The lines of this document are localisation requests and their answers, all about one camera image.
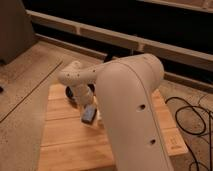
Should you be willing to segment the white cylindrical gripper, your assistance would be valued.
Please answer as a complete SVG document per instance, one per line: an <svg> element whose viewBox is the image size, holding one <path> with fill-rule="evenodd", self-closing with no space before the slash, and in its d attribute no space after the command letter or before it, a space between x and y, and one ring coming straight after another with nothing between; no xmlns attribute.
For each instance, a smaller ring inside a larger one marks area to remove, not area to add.
<svg viewBox="0 0 213 171"><path fill-rule="evenodd" d="M93 92L86 84L72 87L74 99L79 107L85 107L93 103Z"/></svg>

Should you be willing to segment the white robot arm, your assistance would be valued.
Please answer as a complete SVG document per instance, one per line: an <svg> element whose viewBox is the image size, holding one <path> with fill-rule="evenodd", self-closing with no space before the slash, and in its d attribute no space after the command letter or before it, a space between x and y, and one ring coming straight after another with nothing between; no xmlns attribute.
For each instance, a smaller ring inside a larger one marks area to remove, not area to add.
<svg viewBox="0 0 213 171"><path fill-rule="evenodd" d="M59 81L83 97L93 84L118 171L174 171L152 102L164 77L152 54L123 57L88 68L74 63Z"/></svg>

